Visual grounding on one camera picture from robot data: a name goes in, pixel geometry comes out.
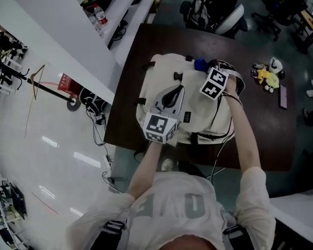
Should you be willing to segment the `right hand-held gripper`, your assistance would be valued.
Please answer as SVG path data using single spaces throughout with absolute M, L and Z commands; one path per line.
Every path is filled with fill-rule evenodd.
M 221 68 L 218 59 L 212 60 L 207 77 L 200 87 L 200 93 L 212 100 L 216 100 L 225 90 L 228 73 Z

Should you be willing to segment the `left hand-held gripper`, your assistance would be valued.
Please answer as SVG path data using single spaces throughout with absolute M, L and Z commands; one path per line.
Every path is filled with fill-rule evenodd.
M 183 85 L 174 85 L 161 91 L 155 98 L 161 105 L 173 105 L 174 110 L 180 110 L 185 94 Z M 147 140 L 157 143 L 167 143 L 181 124 L 177 115 L 162 111 L 152 106 L 146 113 L 143 133 Z

